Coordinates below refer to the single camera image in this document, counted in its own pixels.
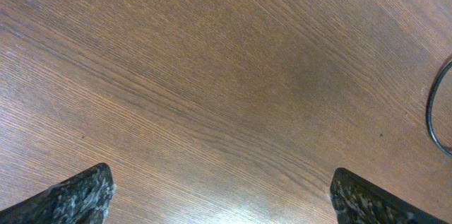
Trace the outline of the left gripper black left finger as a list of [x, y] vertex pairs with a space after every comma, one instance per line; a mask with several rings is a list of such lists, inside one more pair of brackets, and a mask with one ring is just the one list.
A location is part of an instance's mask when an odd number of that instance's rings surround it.
[[103, 224], [114, 193], [109, 165], [98, 163], [2, 210], [1, 222]]

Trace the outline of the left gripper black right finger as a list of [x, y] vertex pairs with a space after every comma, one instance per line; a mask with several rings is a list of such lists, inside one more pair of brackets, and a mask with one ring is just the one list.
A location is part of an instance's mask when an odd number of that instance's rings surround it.
[[339, 224], [446, 224], [344, 167], [335, 170], [330, 195]]

